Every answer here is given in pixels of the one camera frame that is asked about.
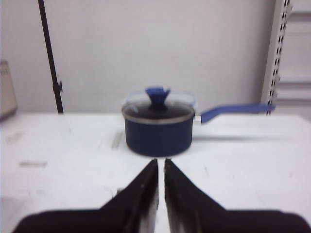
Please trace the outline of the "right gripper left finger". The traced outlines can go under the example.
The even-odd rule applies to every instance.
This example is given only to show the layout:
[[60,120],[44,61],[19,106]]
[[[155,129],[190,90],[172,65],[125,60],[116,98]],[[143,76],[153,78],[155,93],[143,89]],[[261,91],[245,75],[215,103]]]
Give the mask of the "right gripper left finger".
[[158,162],[146,167],[99,209],[54,210],[28,215],[16,233],[153,233],[158,210]]

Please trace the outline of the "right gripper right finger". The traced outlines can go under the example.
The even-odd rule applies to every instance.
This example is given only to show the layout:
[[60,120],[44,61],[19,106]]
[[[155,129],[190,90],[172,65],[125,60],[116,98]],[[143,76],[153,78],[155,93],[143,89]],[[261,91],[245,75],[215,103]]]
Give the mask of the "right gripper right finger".
[[176,165],[164,163],[165,202],[172,233],[309,233],[298,214],[226,209],[200,190]]

